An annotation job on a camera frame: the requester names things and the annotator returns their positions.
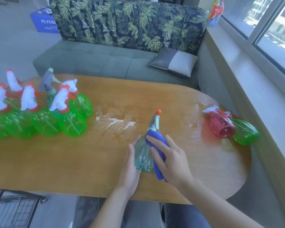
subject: tabletop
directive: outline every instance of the tabletop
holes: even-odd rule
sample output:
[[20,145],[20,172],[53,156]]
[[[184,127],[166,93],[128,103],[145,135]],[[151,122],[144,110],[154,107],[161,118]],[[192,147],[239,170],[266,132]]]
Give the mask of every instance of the tabletop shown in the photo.
[[[201,111],[218,103],[206,94],[173,84],[55,77],[61,82],[78,79],[78,90],[93,105],[87,130],[77,138],[61,133],[0,141],[1,189],[107,197],[118,181],[127,144],[146,133],[157,109],[162,110],[160,132],[186,152],[193,176],[224,199],[244,184],[251,168],[250,148],[214,136]],[[30,81],[37,86],[40,78]],[[189,203],[176,188],[146,172],[132,199]]]

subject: metal cart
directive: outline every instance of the metal cart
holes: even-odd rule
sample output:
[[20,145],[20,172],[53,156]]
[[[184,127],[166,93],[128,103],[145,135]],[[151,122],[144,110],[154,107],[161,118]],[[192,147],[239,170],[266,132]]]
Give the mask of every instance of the metal cart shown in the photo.
[[42,195],[24,191],[0,190],[0,228],[29,228]]

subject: pants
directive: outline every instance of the pants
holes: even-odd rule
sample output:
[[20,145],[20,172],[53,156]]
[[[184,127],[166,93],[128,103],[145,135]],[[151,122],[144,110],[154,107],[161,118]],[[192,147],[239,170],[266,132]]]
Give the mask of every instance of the pants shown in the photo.
[[[73,228],[90,228],[105,200],[105,198],[78,196]],[[193,205],[165,203],[164,208],[166,228],[211,228],[201,212]],[[124,219],[121,228],[125,228]]]

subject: green sofa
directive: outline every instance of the green sofa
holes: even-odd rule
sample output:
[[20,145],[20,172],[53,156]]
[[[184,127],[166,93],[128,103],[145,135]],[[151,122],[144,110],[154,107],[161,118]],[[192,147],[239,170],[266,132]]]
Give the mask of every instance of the green sofa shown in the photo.
[[206,27],[203,9],[140,0],[50,0],[62,40],[33,61],[42,76],[54,73],[112,77],[196,88],[147,66],[162,47],[194,54]]

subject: sofa seat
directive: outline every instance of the sofa seat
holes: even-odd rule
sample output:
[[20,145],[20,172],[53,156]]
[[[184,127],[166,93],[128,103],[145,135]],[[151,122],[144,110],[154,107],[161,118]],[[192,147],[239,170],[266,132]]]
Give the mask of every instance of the sofa seat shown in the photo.
[[39,76],[48,68],[54,74],[69,73],[184,85],[197,88],[195,75],[182,78],[148,66],[157,53],[108,45],[61,40],[33,61]]

